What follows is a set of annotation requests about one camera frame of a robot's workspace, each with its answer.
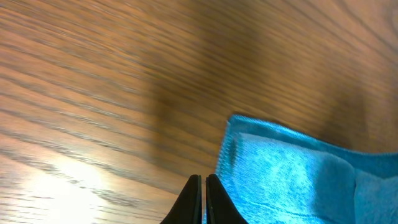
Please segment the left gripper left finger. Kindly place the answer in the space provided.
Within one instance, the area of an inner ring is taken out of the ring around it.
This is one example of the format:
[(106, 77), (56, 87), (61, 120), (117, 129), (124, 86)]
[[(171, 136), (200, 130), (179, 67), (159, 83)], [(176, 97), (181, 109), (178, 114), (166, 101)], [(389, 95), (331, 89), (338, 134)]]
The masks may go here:
[(174, 205), (160, 224), (201, 224), (201, 176), (191, 175)]

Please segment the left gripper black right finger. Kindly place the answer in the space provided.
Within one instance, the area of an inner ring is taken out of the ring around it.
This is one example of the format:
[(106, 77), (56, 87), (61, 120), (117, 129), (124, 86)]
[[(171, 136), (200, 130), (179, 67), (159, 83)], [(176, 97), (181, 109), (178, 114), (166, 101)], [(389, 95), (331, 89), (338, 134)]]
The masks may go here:
[(216, 174), (206, 178), (206, 223), (248, 224), (238, 212)]

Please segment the blue microfiber cloth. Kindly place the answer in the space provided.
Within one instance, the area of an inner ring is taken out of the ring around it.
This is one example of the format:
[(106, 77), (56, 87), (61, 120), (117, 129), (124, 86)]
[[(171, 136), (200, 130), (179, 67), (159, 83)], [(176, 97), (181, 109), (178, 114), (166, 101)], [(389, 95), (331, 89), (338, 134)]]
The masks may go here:
[(396, 223), (397, 154), (350, 151), (233, 115), (216, 175), (248, 223)]

